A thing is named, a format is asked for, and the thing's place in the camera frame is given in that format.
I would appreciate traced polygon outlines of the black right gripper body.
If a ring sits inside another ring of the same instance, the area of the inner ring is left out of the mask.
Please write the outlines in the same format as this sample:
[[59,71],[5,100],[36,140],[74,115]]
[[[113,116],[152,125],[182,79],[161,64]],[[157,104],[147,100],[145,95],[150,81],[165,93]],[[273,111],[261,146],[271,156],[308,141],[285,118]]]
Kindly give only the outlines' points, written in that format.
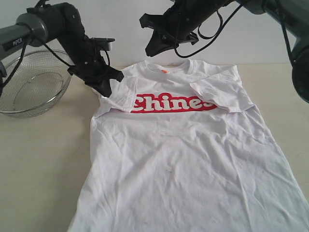
[[196,44],[199,38],[194,30],[208,18],[206,0],[177,0],[156,20],[156,45],[178,46]]

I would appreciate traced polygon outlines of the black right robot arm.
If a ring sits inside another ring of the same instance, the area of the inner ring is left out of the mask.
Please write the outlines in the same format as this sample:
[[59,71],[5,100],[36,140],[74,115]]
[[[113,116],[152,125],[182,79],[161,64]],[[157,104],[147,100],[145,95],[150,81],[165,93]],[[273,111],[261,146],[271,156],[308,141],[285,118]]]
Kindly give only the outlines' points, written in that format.
[[306,0],[175,0],[162,14],[143,14],[153,31],[145,48],[154,57],[220,63],[289,62],[292,84],[309,99],[309,3]]

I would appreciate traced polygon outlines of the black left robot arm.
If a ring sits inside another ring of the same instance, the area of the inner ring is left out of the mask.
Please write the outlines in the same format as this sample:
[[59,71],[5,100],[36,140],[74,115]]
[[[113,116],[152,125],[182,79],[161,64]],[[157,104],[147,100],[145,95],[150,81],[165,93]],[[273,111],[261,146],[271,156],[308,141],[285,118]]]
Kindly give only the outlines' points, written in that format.
[[101,56],[101,51],[110,51],[110,43],[115,39],[88,37],[79,11],[67,2],[50,5],[41,0],[20,15],[14,25],[1,28],[0,58],[5,59],[18,50],[24,56],[27,45],[46,46],[52,40],[58,40],[71,59],[69,74],[79,77],[102,96],[111,95],[111,79],[121,82],[124,78],[121,71]]

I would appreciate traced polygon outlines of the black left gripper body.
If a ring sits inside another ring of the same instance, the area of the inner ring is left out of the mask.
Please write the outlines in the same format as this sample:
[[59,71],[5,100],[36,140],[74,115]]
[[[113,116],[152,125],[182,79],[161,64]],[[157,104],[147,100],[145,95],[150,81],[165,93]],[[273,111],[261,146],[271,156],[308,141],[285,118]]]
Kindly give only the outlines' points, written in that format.
[[78,41],[73,49],[73,54],[70,58],[73,65],[69,66],[68,72],[70,75],[76,75],[84,82],[102,81],[103,72],[107,67],[110,67],[110,59],[107,61],[101,56],[101,52],[97,50],[91,38],[83,37]]

